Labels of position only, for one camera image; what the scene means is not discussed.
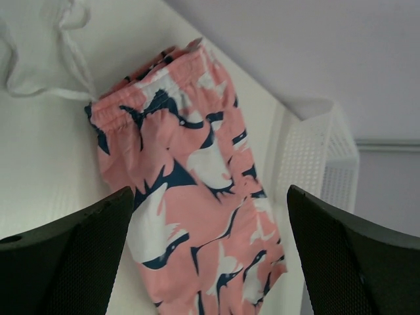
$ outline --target white basket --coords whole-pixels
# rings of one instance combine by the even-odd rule
[[[354,212],[359,153],[338,105],[291,126],[276,201],[286,204],[291,184],[345,211]]]

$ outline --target elastic waistband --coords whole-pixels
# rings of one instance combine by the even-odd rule
[[[152,95],[158,90],[175,92],[208,71],[208,63],[214,60],[211,49],[201,38],[188,44],[183,52],[180,57],[141,81],[111,91],[98,102],[86,106],[85,111],[91,124],[103,132],[127,125],[130,122],[127,120],[127,112],[121,110],[120,106],[128,106],[142,113],[148,103],[151,103]]]

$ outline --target black object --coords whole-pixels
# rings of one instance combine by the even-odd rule
[[[296,186],[287,204],[315,315],[420,314],[420,238],[356,217]]]
[[[0,240],[0,314],[105,314],[132,213],[126,187]]]

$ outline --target white strap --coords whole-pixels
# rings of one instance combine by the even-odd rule
[[[75,9],[81,9],[83,11],[83,17],[81,21],[76,24],[70,25],[68,23],[68,18],[71,15],[72,11]],[[7,70],[6,76],[6,89],[7,92],[14,97],[31,97],[35,95],[39,95],[41,93],[50,93],[62,98],[67,98],[70,100],[97,100],[97,94],[95,85],[93,83],[92,75],[87,67],[87,63],[83,54],[81,53],[77,44],[71,39],[69,32],[75,28],[82,28],[87,24],[90,19],[90,10],[89,8],[82,3],[81,1],[77,0],[68,0],[68,6],[64,8],[61,19],[56,26],[59,32],[59,45],[62,46],[62,56],[64,63],[70,73],[86,88],[86,92],[83,91],[73,91],[68,89],[62,89],[58,87],[45,87],[40,88],[36,92],[23,94],[23,93],[16,93],[11,88],[10,83],[10,76],[13,70],[16,67],[16,63],[18,62],[18,50],[13,41],[9,28],[7,27],[6,22],[0,17],[0,39],[5,42],[5,44],[10,49],[10,60],[9,66]]]

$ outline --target folded clothing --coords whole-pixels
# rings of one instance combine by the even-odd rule
[[[258,313],[284,249],[208,45],[163,51],[85,111],[103,179],[135,193],[127,243],[159,313]]]

